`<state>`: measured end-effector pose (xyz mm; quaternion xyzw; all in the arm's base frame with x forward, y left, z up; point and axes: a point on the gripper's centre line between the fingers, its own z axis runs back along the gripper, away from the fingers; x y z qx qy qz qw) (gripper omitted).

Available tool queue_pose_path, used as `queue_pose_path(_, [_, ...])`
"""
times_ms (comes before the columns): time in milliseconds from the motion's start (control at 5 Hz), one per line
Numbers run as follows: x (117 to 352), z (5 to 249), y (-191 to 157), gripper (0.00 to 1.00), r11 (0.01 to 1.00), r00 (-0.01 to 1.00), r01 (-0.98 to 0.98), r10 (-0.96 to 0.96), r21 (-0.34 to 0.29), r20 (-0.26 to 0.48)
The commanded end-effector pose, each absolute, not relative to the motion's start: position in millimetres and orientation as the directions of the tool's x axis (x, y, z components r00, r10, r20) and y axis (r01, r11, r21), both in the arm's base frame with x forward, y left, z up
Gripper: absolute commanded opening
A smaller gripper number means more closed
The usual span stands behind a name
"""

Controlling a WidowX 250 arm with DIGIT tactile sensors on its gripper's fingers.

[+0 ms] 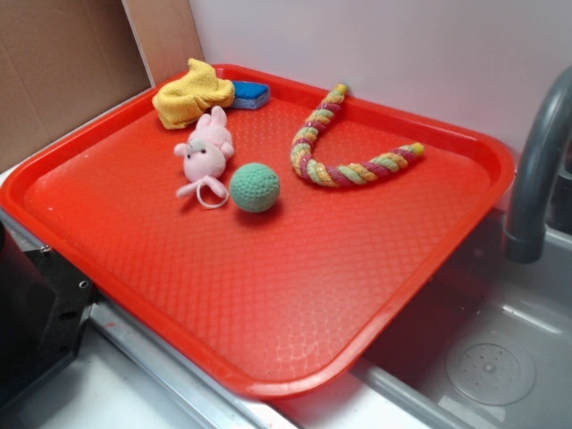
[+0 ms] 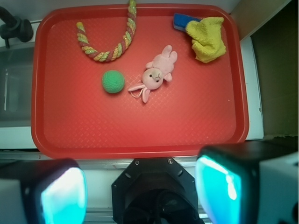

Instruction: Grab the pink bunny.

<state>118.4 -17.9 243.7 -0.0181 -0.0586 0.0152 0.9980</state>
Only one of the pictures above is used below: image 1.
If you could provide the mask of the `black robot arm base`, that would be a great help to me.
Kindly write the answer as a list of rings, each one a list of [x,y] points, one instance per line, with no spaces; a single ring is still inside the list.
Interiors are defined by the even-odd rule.
[[[22,250],[1,227],[1,409],[78,355],[93,282],[54,250]]]

